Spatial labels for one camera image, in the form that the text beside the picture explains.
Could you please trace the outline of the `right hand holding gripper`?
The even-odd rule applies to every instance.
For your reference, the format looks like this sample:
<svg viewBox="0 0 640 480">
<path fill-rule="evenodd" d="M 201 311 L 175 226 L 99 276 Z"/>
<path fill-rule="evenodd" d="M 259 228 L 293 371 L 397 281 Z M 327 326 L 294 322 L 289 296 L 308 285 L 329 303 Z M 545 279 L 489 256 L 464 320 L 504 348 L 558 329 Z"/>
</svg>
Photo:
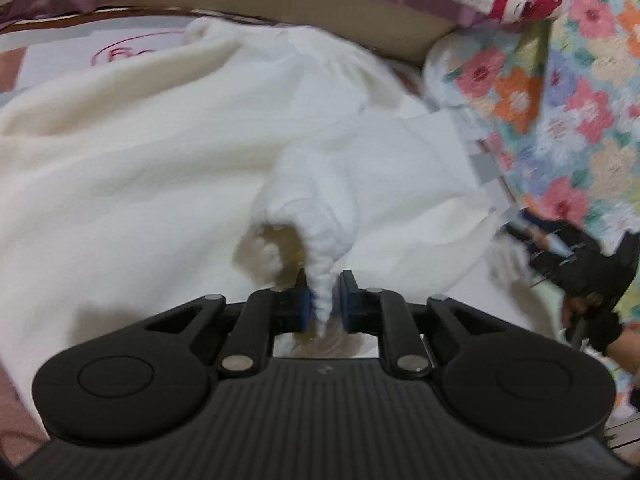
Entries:
<svg viewBox="0 0 640 480">
<path fill-rule="evenodd" d="M 570 326 L 577 314 L 586 321 L 586 336 L 590 346 L 615 361 L 631 375 L 639 371 L 639 322 L 620 322 L 615 311 L 588 306 L 585 299 L 565 295 L 562 304 L 562 324 Z"/>
</svg>

